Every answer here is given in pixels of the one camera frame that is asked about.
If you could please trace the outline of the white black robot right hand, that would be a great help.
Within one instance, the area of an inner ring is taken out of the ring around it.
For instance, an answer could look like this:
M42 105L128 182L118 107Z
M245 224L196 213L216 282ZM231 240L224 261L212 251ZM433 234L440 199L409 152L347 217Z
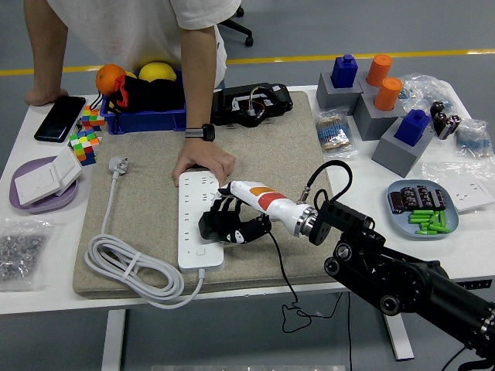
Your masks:
M243 204L261 215L242 222ZM199 229L205 240L245 244L269 233L273 222L283 223L295 237L307 236L316 216L312 206L295 203L260 182L232 181L217 190L210 210L200 218Z

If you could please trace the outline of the person's right hand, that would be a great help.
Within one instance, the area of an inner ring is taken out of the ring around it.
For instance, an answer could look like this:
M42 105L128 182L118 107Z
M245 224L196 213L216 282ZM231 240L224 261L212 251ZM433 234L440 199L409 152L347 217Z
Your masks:
M32 88L24 95L24 101L28 105L41 107L54 103L60 97L68 96L68 92L62 87L55 89Z

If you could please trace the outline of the person's left hand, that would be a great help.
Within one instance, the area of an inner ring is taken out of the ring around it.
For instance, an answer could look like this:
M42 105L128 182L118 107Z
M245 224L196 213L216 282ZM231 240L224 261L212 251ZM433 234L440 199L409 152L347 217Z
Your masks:
M179 177L193 165L209 169L221 186L233 172L236 158L225 152L219 145L199 138L186 138L172 172L174 185L179 185Z

